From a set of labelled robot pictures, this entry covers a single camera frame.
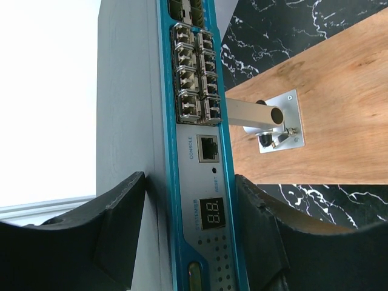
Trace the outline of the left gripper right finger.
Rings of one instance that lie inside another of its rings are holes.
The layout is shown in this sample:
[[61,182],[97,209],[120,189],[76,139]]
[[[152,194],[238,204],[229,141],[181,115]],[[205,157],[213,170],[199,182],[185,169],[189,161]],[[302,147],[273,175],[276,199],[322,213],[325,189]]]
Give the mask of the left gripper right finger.
[[387,223],[349,229],[306,215],[236,175],[251,290],[386,290]]

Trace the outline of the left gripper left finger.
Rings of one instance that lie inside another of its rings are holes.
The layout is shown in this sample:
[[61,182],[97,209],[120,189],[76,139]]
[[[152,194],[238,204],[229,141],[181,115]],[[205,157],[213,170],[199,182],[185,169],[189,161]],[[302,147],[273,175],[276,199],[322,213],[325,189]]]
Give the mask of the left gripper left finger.
[[135,172],[41,225],[1,224],[2,290],[130,290],[146,194]]

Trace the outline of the teal network switch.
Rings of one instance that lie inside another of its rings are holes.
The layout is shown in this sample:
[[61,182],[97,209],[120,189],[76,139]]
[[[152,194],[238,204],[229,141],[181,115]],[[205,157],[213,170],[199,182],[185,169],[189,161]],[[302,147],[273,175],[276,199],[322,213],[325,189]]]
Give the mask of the teal network switch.
[[247,290],[213,1],[102,1],[96,192],[143,172],[132,290]]

